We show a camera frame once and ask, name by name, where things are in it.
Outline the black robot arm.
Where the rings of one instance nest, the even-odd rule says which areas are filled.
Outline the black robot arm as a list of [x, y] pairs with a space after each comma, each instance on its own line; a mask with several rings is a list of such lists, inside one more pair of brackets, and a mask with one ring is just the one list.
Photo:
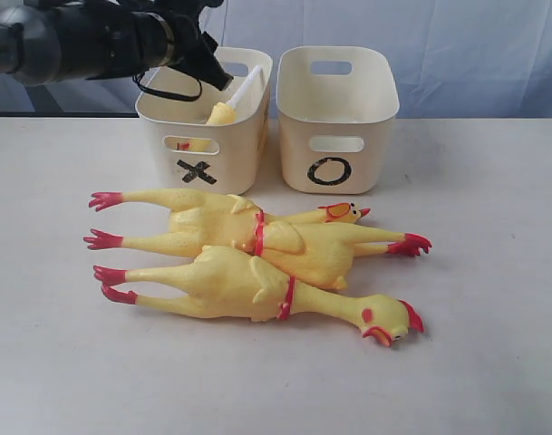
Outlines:
[[199, 16], [218, 1], [25, 1], [0, 11], [0, 74], [25, 85], [138, 78], [169, 67], [216, 89], [233, 80]]

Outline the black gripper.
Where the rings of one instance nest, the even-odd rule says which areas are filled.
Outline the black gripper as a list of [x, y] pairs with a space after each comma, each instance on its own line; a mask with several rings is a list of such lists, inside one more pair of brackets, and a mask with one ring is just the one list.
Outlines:
[[200, 16], [219, 8], [223, 1], [155, 1], [157, 13], [173, 34], [173, 54], [169, 67], [224, 91], [234, 76], [225, 71], [215, 51], [217, 41], [201, 28]]

